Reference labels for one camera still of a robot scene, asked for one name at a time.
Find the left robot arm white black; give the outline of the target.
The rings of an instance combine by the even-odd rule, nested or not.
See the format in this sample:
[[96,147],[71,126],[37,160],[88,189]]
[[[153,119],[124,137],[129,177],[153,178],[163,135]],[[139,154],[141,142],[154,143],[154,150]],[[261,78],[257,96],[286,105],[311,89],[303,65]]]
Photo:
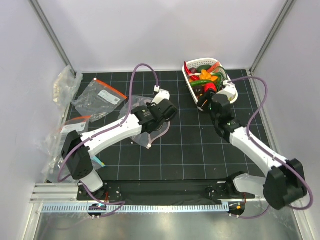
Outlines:
[[137,106],[129,115],[96,131],[79,134],[73,130],[67,134],[61,150],[63,164],[71,177],[80,181],[94,200],[101,200],[106,195],[106,188],[93,167],[92,157],[127,138],[160,130],[177,112],[178,109],[170,100],[163,99],[159,103]]

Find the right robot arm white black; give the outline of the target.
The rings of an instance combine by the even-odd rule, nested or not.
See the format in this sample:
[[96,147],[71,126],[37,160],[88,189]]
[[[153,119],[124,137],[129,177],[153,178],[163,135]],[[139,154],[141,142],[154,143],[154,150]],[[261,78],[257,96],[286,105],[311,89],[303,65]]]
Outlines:
[[198,99],[198,106],[209,113],[215,132],[247,155],[264,174],[263,177],[247,173],[230,176],[231,182],[225,185],[230,198],[249,193],[265,198],[272,208],[280,210],[307,195],[301,162],[286,159],[256,138],[248,127],[232,116],[231,103],[226,95],[210,88]]

